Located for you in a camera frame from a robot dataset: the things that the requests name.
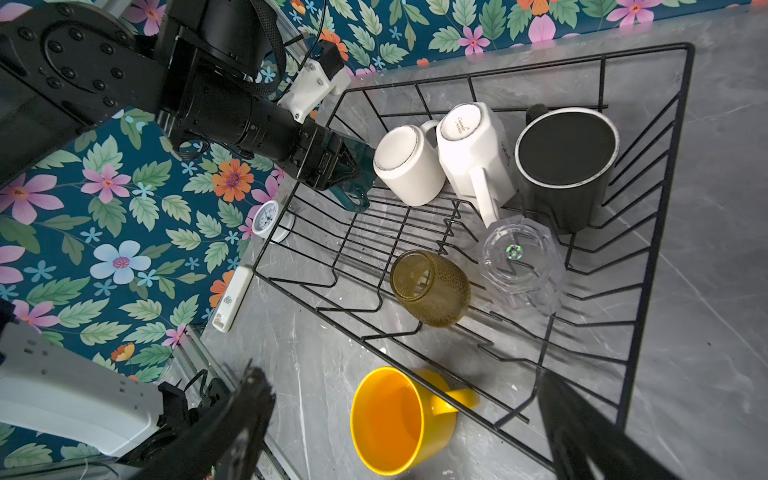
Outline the olive green glass cup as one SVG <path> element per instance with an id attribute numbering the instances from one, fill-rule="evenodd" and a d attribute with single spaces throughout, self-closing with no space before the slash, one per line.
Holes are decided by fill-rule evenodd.
<path id="1" fill-rule="evenodd" d="M 390 287 L 400 305 L 435 328 L 458 323 L 471 301 L 464 271 L 445 257 L 423 250 L 407 251 L 395 260 Z"/>

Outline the red white mug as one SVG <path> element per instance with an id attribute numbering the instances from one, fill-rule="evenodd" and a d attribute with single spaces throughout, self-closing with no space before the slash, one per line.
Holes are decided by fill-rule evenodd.
<path id="1" fill-rule="evenodd" d="M 399 126 L 388 132 L 375 150 L 375 173 L 408 206 L 431 202 L 446 181 L 438 151 L 427 138 L 437 125 L 437 120 L 429 120 L 420 126 Z"/>

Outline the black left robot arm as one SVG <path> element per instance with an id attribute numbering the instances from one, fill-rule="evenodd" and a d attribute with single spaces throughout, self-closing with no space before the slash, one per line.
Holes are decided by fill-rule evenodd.
<path id="1" fill-rule="evenodd" d="M 273 101 L 279 81 L 256 77 L 268 55 L 285 69 L 287 53 L 264 1 L 172 2 L 154 37 L 87 3 L 30 9 L 1 25 L 1 181 L 125 107 L 153 114 L 174 149 L 200 141 L 262 156 L 317 191 L 356 178 L 372 148 L 310 117 L 349 83 L 338 47 L 318 48 Z"/>

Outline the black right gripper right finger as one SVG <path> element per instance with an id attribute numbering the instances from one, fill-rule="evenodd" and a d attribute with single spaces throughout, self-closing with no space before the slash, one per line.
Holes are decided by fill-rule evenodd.
<path id="1" fill-rule="evenodd" d="M 677 477 L 554 373 L 540 376 L 538 402 L 557 478 Z"/>

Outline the yellow mug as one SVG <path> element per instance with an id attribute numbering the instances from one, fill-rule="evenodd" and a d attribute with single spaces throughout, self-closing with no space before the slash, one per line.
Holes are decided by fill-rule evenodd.
<path id="1" fill-rule="evenodd" d="M 450 442 L 458 409 L 394 367 L 371 371 L 359 384 L 350 433 L 361 461 L 396 476 L 437 455 Z"/>

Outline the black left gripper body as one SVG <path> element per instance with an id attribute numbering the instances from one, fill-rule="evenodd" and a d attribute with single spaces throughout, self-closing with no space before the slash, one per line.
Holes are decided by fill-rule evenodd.
<path id="1" fill-rule="evenodd" d="M 362 172 L 363 143 L 326 128 L 301 128 L 293 152 L 293 178 L 324 191 Z"/>

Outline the black mug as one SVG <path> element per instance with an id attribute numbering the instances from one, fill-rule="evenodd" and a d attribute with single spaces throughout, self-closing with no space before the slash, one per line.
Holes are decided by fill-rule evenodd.
<path id="1" fill-rule="evenodd" d="M 598 111 L 531 106 L 514 149 L 523 208 L 561 233 L 585 229 L 619 149 L 616 125 Z"/>

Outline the white green mug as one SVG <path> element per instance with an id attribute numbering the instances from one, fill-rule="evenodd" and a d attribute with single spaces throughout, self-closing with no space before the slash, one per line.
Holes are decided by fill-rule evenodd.
<path id="1" fill-rule="evenodd" d="M 360 172 L 355 178 L 332 186 L 330 192 L 347 211 L 363 213 L 370 206 L 367 194 L 377 178 L 373 168 L 374 149 L 348 137 L 343 138 L 343 145 L 345 151 L 357 161 Z"/>

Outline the white faceted mug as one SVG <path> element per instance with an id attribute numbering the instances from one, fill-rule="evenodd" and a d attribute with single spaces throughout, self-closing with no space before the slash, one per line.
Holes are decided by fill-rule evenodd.
<path id="1" fill-rule="evenodd" d="M 484 224 L 500 219 L 499 209 L 516 194 L 506 131 L 484 102 L 452 108 L 437 125 L 440 164 L 457 197 L 470 202 Z"/>

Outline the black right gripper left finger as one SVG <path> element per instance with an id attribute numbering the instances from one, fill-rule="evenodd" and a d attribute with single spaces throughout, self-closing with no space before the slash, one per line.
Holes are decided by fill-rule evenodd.
<path id="1" fill-rule="evenodd" d="M 149 461 L 135 479 L 250 479 L 276 402 L 264 371 L 249 367 L 235 390 Z"/>

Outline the clear glass cup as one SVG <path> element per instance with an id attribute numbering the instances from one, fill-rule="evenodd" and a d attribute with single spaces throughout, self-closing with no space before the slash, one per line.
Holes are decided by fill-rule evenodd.
<path id="1" fill-rule="evenodd" d="M 533 309 L 549 317 L 562 305 L 564 260 L 543 224 L 521 215 L 494 222 L 482 241 L 478 267 L 501 308 Z"/>

